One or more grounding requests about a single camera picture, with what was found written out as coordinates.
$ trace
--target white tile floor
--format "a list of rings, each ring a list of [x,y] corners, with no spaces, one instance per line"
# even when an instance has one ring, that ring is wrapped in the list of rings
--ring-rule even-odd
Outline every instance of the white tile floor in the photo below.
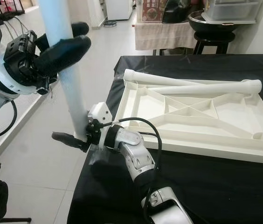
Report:
[[[135,50],[134,16],[135,12],[116,27],[89,33],[92,46],[80,62],[89,109],[106,100],[120,56],[152,54]],[[98,92],[93,92],[93,85]],[[34,224],[66,223],[86,154],[52,140],[52,131],[73,132],[60,84],[0,156],[0,179],[9,187],[5,217],[32,217]]]

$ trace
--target black tablecloth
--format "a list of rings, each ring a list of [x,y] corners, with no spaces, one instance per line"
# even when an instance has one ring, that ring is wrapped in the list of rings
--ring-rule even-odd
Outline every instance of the black tablecloth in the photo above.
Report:
[[[263,55],[123,56],[107,105],[116,115],[124,70],[184,79],[260,79]],[[260,93],[263,99],[263,88]],[[156,150],[150,150],[155,158]],[[68,223],[141,224],[142,209],[124,158],[89,165],[90,151],[72,199]],[[162,178],[195,224],[263,224],[263,164],[163,151]]]

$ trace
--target black stool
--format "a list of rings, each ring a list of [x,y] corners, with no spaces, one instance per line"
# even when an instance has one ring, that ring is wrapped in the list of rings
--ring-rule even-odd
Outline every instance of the black stool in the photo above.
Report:
[[[217,46],[216,54],[226,54],[229,42],[235,38],[234,33],[198,33],[195,32],[194,38],[197,44],[194,55],[202,54],[204,46]]]

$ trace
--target white pipe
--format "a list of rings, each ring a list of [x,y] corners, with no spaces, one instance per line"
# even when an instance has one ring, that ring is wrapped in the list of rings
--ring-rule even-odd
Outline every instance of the white pipe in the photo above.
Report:
[[[140,81],[140,82],[155,84],[155,85],[174,85],[174,86],[203,85],[201,83],[195,83],[195,82],[185,81],[181,79],[167,78],[167,77],[162,77],[162,76],[155,76],[155,75],[150,75],[146,73],[136,72],[131,69],[125,69],[124,80],[130,81],[130,82]]]
[[[253,94],[261,91],[260,80],[243,80],[238,83],[206,84],[192,86],[170,86],[149,88],[161,94],[216,94],[216,93],[244,93]]]
[[[60,39],[72,38],[67,0],[40,0],[38,2],[49,45],[58,43]],[[86,141],[87,110],[82,96],[81,73],[78,64],[59,72],[59,78],[75,128],[75,137]]]

